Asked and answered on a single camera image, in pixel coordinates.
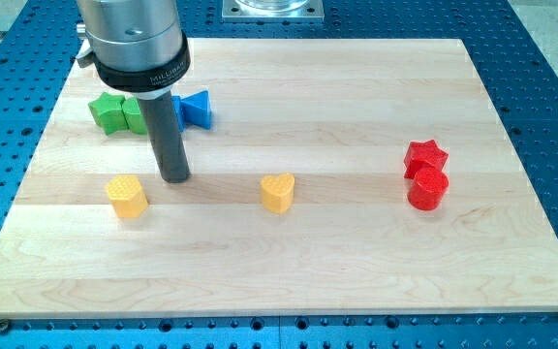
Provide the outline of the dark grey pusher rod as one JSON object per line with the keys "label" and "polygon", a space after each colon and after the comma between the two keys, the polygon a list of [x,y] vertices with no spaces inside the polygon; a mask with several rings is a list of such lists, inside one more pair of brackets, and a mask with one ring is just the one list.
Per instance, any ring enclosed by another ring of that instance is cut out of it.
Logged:
{"label": "dark grey pusher rod", "polygon": [[185,181],[190,169],[171,93],[137,99],[162,179]]}

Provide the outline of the black tool changer ring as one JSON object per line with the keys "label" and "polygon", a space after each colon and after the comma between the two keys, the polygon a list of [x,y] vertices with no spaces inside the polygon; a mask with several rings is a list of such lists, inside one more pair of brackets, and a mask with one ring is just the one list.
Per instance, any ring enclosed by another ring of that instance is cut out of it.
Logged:
{"label": "black tool changer ring", "polygon": [[144,71],[124,72],[107,66],[98,58],[93,58],[98,76],[109,87],[134,94],[154,92],[172,86],[187,73],[191,64],[188,38],[184,32],[181,34],[183,44],[176,56],[166,64]]}

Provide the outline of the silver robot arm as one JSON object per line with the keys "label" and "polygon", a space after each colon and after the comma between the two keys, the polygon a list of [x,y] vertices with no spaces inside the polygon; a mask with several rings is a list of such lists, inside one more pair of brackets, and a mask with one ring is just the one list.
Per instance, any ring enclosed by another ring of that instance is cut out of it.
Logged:
{"label": "silver robot arm", "polygon": [[77,55],[102,82],[138,99],[162,179],[190,175],[172,101],[172,86],[191,63],[188,41],[173,0],[78,0],[79,37],[88,47]]}

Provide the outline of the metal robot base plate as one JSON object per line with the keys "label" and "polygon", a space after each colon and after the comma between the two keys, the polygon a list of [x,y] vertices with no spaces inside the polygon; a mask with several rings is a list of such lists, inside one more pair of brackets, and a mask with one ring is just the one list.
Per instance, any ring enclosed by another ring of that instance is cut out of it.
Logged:
{"label": "metal robot base plate", "polygon": [[323,0],[223,0],[223,22],[322,22]]}

